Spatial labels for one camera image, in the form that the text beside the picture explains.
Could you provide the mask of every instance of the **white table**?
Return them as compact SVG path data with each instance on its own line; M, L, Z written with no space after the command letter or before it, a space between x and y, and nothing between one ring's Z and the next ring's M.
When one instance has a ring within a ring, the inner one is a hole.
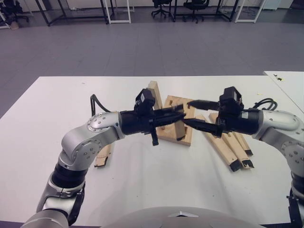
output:
M264 71L304 113L304 72Z
M150 80L158 81L163 101L167 95L217 101L225 87L236 86L246 107L273 97L281 109L304 117L267 76L40 77L0 119L0 220L33 215L62 137L90 117L92 93L110 110L131 110ZM232 173L202 132L193 132L191 147L162 140L153 147L149 135L126 136L115 142L106 167L89 169L75 225L103 226L157 206L207 208L258 224L289 222L284 157L246 139L255 169Z

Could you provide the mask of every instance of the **black chair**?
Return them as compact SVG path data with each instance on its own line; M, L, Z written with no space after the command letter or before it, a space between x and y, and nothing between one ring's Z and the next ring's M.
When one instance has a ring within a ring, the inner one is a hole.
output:
M18 19L24 19L27 22L29 21L27 16L17 15L17 13L23 13L22 7L18 1L14 2L14 0L4 0L3 3L0 4L0 9L7 18L7 23L11 24L12 21L18 22Z
M151 13L151 15L153 16L153 18L155 17L155 15L161 13L161 16L164 15L164 18L166 18L166 13L171 16L171 13L169 11L166 11L164 9L162 9L162 5L163 4L171 4L172 0L153 0L154 2L154 7L157 8L158 6L160 6L159 10L153 11Z
M201 16L202 20L204 21L204 17L201 14L195 14L196 10L204 10L205 8L207 8L209 5L209 0L191 0L191 2L188 2L188 0L186 2L184 2L184 7L192 10L192 14L190 16L188 16L188 18L192 18L192 21L194 21L194 19L196 20L195 23L197 24L199 22L199 20L197 19L197 16ZM186 17L182 16L182 19L184 22L186 22Z

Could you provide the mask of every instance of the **wooden piece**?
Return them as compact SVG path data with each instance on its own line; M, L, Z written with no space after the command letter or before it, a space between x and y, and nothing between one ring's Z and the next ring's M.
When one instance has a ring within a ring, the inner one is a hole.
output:
M151 91L152 96L155 98L154 110L162 109L162 99L157 82L151 81L148 84L148 89Z
M106 161L111 153L111 144L106 145L101 151L97 154L95 159L94 167L105 166Z
M217 116L218 116L217 113L211 113L209 115L211 122L215 123ZM236 155L237 159L242 163L243 168L245 169L254 168L251 160L248 158L247 154L245 153L242 146L238 143L237 139L234 137L233 134L223 133L222 138L225 141L225 143L230 147L230 149L233 151L233 153Z
M252 156L253 153L250 149L250 147L248 146L243 134L238 133L238 132L233 132L234 136L236 137L237 141L239 142L239 144L242 146L243 150L245 151L245 153L248 156Z
M198 115L195 117L199 120L206 121L203 115ZM239 170L242 167L241 162L238 160L233 151L227 146L222 138L217 138L211 133L204 132L209 141L213 144L213 146L218 151L219 155L225 161L225 163L231 168L233 172Z
M176 103L176 102L172 102L171 106L177 106L177 105L183 105L183 103ZM183 113L184 112L184 108L179 110L179 112ZM186 132L185 132L185 124L183 121L177 121L174 123L174 127L175 127L175 134L176 134L176 140L180 141L183 138L186 137Z
M189 101L192 101L191 99L187 99L187 98L181 98L181 97L177 97L177 96L168 96L166 101L165 101L165 105L164 107L171 107L172 104L180 104L183 103L184 104L184 112L186 113L185 118L194 118L194 112L195 112L195 108L192 106L188 106L187 103ZM165 127L165 129L156 129L157 135L159 139L164 139L170 142L175 142L178 144L183 144L186 146L191 146L191 141L192 141L192 128L188 127L188 126L184 126L185 127L185 138L183 138L180 141L176 140L176 132L175 132L175 126L174 124L170 124L167 125Z

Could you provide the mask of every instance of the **wooden stand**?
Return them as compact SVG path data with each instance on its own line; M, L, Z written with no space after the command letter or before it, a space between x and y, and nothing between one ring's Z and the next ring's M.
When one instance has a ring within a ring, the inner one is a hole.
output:
M177 104L183 104L184 105L184 112L186 113L185 118L194 118L194 112L195 108L190 106L188 107L187 103L189 101L192 101L191 99L187 98L182 98L182 97L177 97L177 96L168 96L164 108L171 107L172 105L177 105ZM167 140L170 142L175 142L178 144L186 145L186 146L191 146L191 141L192 141L192 128L185 126L185 124L179 123L172 123L170 125L165 126L165 129L158 128L156 130L158 138ZM185 137L183 137L181 140L177 141L176 139L181 135L185 134Z

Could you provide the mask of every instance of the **tiled floor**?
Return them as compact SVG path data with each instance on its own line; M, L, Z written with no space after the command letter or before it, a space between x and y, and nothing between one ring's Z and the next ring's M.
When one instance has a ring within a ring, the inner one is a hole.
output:
M132 24L62 21L47 27L37 14L31 18L34 27L1 29L0 117L39 76L304 71L303 24L235 24L214 18L172 23L151 19L152 10L136 9Z

